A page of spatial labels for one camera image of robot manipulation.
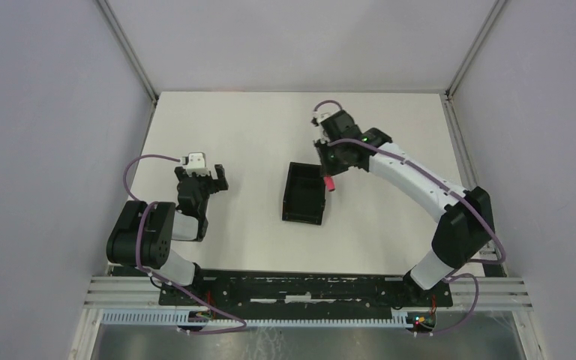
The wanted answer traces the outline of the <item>red handled black screwdriver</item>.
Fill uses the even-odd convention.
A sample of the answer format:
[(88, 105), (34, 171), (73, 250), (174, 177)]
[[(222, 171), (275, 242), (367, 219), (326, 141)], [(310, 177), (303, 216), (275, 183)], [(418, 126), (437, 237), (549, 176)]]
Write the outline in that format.
[(332, 192), (335, 191), (336, 187), (335, 187), (335, 182), (334, 179), (330, 176), (330, 175), (325, 175), (322, 178), (325, 188), (328, 192)]

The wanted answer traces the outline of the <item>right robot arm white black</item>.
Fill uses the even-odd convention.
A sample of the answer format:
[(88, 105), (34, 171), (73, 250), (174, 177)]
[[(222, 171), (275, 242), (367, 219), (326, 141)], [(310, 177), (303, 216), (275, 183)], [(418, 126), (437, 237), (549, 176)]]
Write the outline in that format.
[(430, 250), (403, 277), (411, 289), (426, 292), (467, 263), (483, 263), (475, 255), (489, 242), (498, 250), (494, 264), (506, 259), (496, 234), (491, 197), (477, 186), (467, 189), (439, 177), (413, 160), (378, 128), (362, 131), (345, 110), (313, 111), (319, 129), (314, 147), (325, 177), (355, 167), (394, 185), (419, 204), (436, 222)]

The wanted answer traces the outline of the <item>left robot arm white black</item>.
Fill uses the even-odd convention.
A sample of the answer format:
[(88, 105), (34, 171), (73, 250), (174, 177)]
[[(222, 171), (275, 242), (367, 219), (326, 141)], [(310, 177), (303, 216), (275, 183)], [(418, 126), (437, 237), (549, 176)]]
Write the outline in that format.
[(172, 242), (201, 242), (208, 229), (207, 210), (212, 194), (229, 188), (224, 167), (214, 171), (190, 166), (175, 168), (177, 202), (125, 203), (106, 244), (110, 263), (145, 269), (166, 283), (183, 287), (200, 282), (201, 268), (171, 249)]

